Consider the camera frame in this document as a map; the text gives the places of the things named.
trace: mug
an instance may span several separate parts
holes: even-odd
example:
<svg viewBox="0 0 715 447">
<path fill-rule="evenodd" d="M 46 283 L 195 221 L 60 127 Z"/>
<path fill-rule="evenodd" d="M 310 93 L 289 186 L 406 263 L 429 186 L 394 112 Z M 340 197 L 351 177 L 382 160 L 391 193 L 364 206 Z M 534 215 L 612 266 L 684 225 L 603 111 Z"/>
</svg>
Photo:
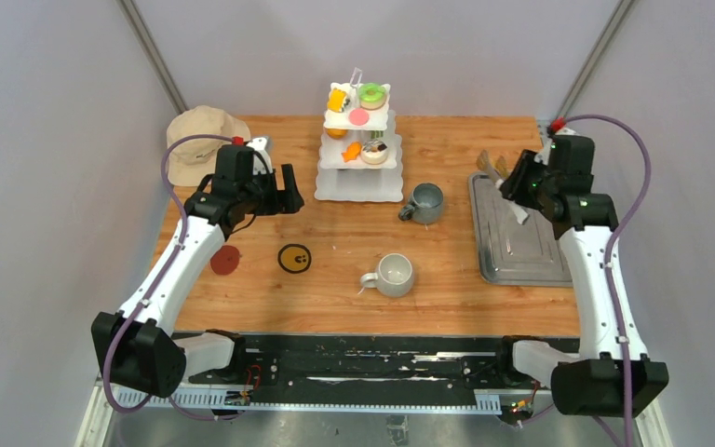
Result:
<svg viewBox="0 0 715 447">
<path fill-rule="evenodd" d="M 442 214 L 442 191 L 433 183 L 421 183 L 412 190 L 407 205 L 398 212 L 402 221 L 413 219 L 419 224 L 431 224 Z"/>
<path fill-rule="evenodd" d="M 410 291 L 414 281 L 410 260 L 403 254 L 391 253 L 380 260 L 375 272 L 360 278 L 360 285 L 376 288 L 385 296 L 399 297 Z"/>
</svg>

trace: yellow smiley face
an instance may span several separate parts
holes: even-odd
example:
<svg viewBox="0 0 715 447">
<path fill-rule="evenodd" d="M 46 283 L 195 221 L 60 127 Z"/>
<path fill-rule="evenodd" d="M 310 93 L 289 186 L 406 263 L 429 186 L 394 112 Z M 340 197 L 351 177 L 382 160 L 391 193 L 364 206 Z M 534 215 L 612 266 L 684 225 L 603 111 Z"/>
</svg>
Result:
<svg viewBox="0 0 715 447">
<path fill-rule="evenodd" d="M 304 245 L 289 244 L 278 252 L 278 264 L 289 273 L 302 273 L 311 266 L 311 251 Z"/>
</svg>

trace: hat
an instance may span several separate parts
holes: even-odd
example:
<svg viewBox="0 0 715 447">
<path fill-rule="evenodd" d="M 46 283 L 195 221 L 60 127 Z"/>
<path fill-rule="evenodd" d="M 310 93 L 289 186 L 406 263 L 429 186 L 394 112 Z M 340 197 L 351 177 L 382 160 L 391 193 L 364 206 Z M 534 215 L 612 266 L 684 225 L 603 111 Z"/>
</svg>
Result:
<svg viewBox="0 0 715 447">
<path fill-rule="evenodd" d="M 250 139 L 245 122 L 221 109 L 199 105 L 177 116 L 166 130 L 166 145 L 198 133 Z M 215 156 L 227 142 L 196 139 L 182 143 L 169 156 L 169 180 L 176 186 L 198 186 L 205 175 L 215 172 Z"/>
</svg>

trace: gray floor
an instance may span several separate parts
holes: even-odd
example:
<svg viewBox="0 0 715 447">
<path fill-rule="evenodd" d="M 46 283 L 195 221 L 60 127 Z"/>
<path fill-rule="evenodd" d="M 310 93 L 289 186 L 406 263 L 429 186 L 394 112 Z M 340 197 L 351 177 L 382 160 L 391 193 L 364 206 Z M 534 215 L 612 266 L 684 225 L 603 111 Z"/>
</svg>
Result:
<svg viewBox="0 0 715 447">
<path fill-rule="evenodd" d="M 389 418 L 373 413 L 248 412 L 230 422 L 198 422 L 171 409 L 143 409 L 116 414 L 105 442 L 109 447 L 272 446 L 272 447 L 434 447 L 546 446 L 612 447 L 588 417 L 556 411 L 523 429 L 494 416 L 410 414 Z M 406 423 L 406 440 L 403 429 Z M 622 421 L 608 420 L 616 433 Z"/>
</svg>

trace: white wall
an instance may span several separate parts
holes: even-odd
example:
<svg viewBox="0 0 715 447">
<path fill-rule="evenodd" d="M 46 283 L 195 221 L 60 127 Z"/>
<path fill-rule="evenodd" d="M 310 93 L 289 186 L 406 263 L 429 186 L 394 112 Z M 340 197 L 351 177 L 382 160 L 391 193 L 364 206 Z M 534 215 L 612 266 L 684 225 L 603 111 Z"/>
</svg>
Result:
<svg viewBox="0 0 715 447">
<path fill-rule="evenodd" d="M 553 116 L 617 0 L 139 0 L 188 106 L 319 115 L 352 69 L 403 115 Z"/>
<path fill-rule="evenodd" d="M 668 363 L 674 445 L 713 445 L 715 2 L 640 1 L 570 115 L 582 113 L 627 121 L 651 150 L 651 190 L 620 246 L 629 300 Z M 574 126 L 597 144 L 594 190 L 625 212 L 641 183 L 636 146 L 603 123 Z"/>
<path fill-rule="evenodd" d="M 0 1 L 0 446 L 74 441 L 138 284 L 174 116 L 115 1 Z"/>
</svg>

